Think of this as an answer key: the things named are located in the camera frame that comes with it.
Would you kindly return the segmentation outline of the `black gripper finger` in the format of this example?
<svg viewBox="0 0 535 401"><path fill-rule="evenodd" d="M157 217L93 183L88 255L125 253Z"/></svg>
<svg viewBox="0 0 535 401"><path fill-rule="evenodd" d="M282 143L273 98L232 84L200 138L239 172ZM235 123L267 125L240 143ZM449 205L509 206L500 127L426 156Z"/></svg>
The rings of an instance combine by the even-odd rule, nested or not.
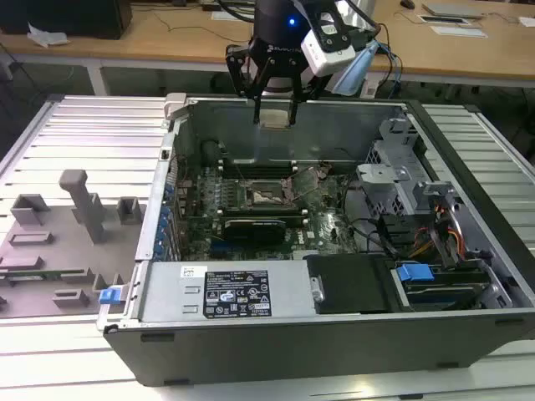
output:
<svg viewBox="0 0 535 401"><path fill-rule="evenodd" d="M251 62L257 66L253 79L242 71ZM262 93L275 76L277 66L273 53L268 52L264 42L250 42L243 46L231 44L226 49L226 63L236 94L254 102L253 123L259 124Z"/></svg>
<svg viewBox="0 0 535 401"><path fill-rule="evenodd" d="M291 59L289 64L289 78L292 82L292 95L289 106L288 124L296 123L298 106L309 100L316 100L325 90L329 76L318 77L313 75L305 89L302 86L301 74L308 68L308 62L303 59Z"/></svg>

